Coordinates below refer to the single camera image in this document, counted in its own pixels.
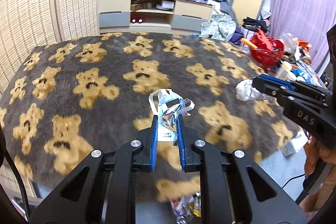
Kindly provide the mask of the person's right hand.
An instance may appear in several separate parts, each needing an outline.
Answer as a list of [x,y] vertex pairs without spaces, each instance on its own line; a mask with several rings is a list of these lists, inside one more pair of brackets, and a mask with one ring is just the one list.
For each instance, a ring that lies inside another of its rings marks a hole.
[[335,149],[329,149],[324,145],[318,147],[317,143],[318,140],[315,139],[315,137],[311,137],[310,142],[306,143],[303,147],[306,154],[304,166],[306,176],[309,176],[314,172],[318,159],[322,159],[326,163],[335,165]]

